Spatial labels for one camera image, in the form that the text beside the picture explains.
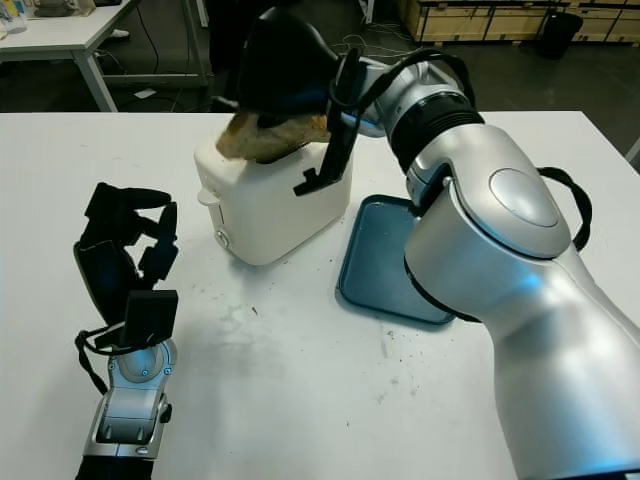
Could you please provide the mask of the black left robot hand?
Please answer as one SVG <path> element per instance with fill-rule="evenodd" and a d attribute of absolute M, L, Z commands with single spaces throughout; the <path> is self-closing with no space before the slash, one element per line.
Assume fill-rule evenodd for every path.
<path fill-rule="evenodd" d="M 170 194 L 97 184 L 73 251 L 90 297 L 109 326 L 124 320 L 129 293 L 164 280 L 178 255 Z"/>

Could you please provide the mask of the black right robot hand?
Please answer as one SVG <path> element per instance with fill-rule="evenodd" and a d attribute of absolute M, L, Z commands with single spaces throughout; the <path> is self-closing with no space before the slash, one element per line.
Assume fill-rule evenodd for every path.
<path fill-rule="evenodd" d="M 339 65 L 315 27 L 274 6 L 253 20 L 215 101 L 231 112 L 282 121 L 322 116 Z"/>

